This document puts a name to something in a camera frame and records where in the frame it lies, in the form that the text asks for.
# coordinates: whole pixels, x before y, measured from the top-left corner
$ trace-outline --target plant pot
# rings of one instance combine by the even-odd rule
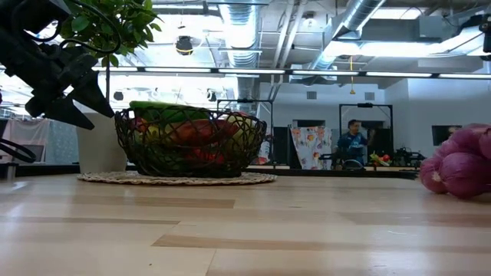
[[[81,173],[123,172],[127,157],[117,142],[114,118],[99,113],[84,113],[95,126],[77,128],[78,159]]]

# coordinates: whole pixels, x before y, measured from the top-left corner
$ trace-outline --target white cloth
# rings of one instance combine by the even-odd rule
[[[21,146],[24,145],[38,145],[46,147],[49,131],[49,120],[17,120],[10,119],[7,123],[7,127],[3,133],[2,138],[17,143]],[[41,161],[44,160],[43,150],[41,155]],[[12,161],[12,157],[7,153],[1,151],[0,155],[3,156],[2,162]]]

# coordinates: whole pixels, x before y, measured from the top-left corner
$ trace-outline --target woven placemat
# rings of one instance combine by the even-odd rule
[[[243,172],[240,177],[226,179],[190,178],[190,177],[155,177],[143,176],[138,172],[99,172],[84,173],[78,176],[79,180],[88,182],[104,182],[113,184],[133,184],[152,186],[211,186],[211,185],[251,185],[273,182],[276,176]]]

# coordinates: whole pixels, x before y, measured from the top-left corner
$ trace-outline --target wooden tabletop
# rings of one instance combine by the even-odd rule
[[[0,183],[1,276],[490,276],[491,198],[402,179]]]

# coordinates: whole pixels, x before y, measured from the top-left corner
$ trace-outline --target black wire basket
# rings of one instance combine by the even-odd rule
[[[228,178],[257,158],[266,122],[244,113],[196,107],[116,112],[120,146],[147,176]]]

